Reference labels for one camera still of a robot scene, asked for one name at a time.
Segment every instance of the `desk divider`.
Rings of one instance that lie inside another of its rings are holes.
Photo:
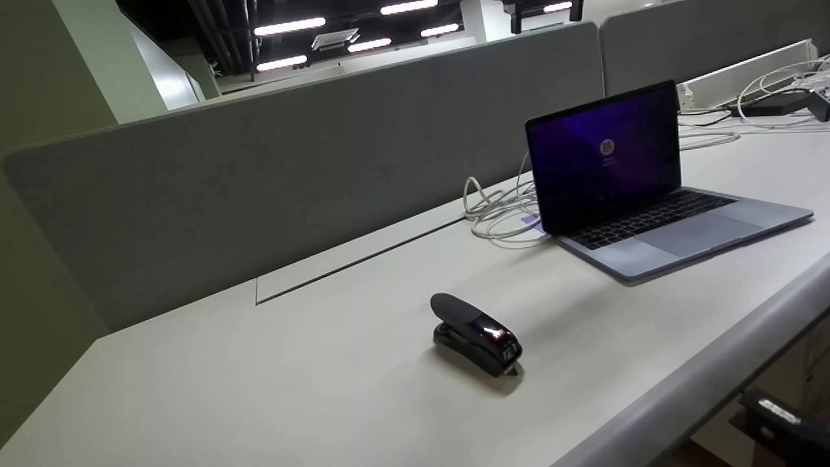
[[[827,0],[681,0],[598,29],[606,93],[687,80],[798,38],[830,51]]]
[[[108,330],[497,181],[524,121],[602,95],[595,23],[28,149],[20,201]]]

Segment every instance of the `black stapler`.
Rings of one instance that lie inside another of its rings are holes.
[[[440,319],[440,325],[432,333],[432,339],[439,345],[461,352],[489,376],[504,376],[514,372],[521,356],[521,345],[506,325],[496,322],[486,311],[449,293],[436,293],[431,299],[431,306]]]

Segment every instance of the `laptop keyboard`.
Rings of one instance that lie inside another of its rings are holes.
[[[611,221],[611,224],[602,224],[595,225],[588,230],[576,234],[572,238],[588,250],[598,250],[614,241],[623,241],[628,237],[643,234],[643,230],[653,230],[658,225],[729,204],[731,201],[727,198],[710,198],[710,195],[701,195],[701,191],[678,191],[668,201],[635,214],[631,219],[623,221]]]

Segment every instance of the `open laptop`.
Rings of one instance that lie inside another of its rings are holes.
[[[620,282],[773,237],[809,211],[680,188],[675,84],[527,121],[543,229]]]

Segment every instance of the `laptop lid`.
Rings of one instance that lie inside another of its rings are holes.
[[[548,234],[620,219],[680,188],[675,84],[524,124]]]

